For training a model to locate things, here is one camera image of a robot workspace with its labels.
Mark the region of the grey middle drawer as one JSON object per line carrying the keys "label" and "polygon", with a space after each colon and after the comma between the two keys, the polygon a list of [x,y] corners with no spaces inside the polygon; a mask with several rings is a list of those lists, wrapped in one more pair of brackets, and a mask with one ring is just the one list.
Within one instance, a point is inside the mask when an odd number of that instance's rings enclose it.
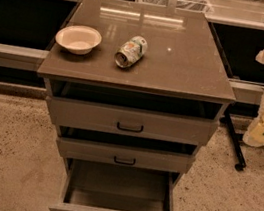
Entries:
{"label": "grey middle drawer", "polygon": [[58,150],[64,158],[92,162],[184,172],[195,160],[197,145],[141,137],[118,135],[101,131],[63,127],[57,137]]}

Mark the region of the grey drawer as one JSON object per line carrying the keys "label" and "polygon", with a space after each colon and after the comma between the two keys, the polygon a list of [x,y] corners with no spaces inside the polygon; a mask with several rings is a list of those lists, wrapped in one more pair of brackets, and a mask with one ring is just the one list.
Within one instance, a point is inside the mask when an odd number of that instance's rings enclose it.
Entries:
{"label": "grey drawer", "polygon": [[51,80],[55,125],[205,145],[218,127],[219,103]]}
{"label": "grey drawer", "polygon": [[50,211],[173,211],[176,173],[74,159]]}
{"label": "grey drawer", "polygon": [[63,127],[57,137],[58,150],[64,158],[92,162],[184,172],[195,160],[197,145],[141,137],[118,135],[101,131]]}

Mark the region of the green and white soda can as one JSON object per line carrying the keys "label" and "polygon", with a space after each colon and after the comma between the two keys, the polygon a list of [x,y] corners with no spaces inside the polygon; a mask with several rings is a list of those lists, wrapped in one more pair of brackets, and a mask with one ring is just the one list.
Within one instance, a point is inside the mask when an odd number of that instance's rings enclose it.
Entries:
{"label": "green and white soda can", "polygon": [[148,43],[142,36],[135,36],[125,42],[116,55],[114,55],[115,63],[120,68],[128,68],[138,62],[147,51]]}

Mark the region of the grey top drawer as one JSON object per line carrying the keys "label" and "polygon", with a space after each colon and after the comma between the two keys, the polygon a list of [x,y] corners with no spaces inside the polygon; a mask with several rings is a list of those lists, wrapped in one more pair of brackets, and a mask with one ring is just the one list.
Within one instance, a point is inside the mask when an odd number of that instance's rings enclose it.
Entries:
{"label": "grey top drawer", "polygon": [[218,127],[219,103],[51,80],[55,125],[205,145]]}

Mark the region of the black metal stand leg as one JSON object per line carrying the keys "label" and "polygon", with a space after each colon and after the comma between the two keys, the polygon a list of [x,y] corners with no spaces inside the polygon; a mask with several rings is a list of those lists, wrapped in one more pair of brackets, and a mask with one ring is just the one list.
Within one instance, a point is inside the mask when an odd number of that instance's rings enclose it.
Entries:
{"label": "black metal stand leg", "polygon": [[227,109],[224,111],[224,116],[220,118],[220,122],[227,126],[227,132],[229,133],[229,137],[231,139],[233,149],[235,151],[234,154],[237,159],[237,162],[234,164],[235,169],[237,171],[242,172],[246,167],[245,157],[243,156],[243,152],[240,145],[240,143],[243,141],[243,134],[239,134],[235,131],[230,111],[231,107],[228,106]]}

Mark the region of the grey drawer cabinet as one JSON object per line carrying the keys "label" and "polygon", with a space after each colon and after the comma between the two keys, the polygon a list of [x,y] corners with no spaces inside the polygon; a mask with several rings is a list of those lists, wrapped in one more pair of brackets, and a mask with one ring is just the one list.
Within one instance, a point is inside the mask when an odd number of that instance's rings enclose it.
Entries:
{"label": "grey drawer cabinet", "polygon": [[[115,0],[83,0],[68,22],[93,27],[102,41],[86,55],[54,44],[39,67],[47,101],[51,80],[218,103],[219,117],[235,100],[203,14]],[[120,68],[114,55],[129,39],[142,36],[144,56]]]}

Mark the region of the grey bottom drawer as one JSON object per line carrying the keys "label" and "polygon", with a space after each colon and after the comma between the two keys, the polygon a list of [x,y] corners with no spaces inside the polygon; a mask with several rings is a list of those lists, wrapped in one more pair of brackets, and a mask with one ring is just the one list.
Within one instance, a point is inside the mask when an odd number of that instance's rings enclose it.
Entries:
{"label": "grey bottom drawer", "polygon": [[173,211],[176,173],[74,159],[50,211]]}

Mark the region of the white bowl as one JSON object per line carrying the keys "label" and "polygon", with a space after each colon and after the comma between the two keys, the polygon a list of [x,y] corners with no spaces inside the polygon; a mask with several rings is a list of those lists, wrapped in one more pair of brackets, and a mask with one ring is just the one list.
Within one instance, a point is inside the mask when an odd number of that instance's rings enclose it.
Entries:
{"label": "white bowl", "polygon": [[101,37],[102,35],[96,29],[74,25],[58,31],[55,41],[74,55],[86,55],[100,44]]}

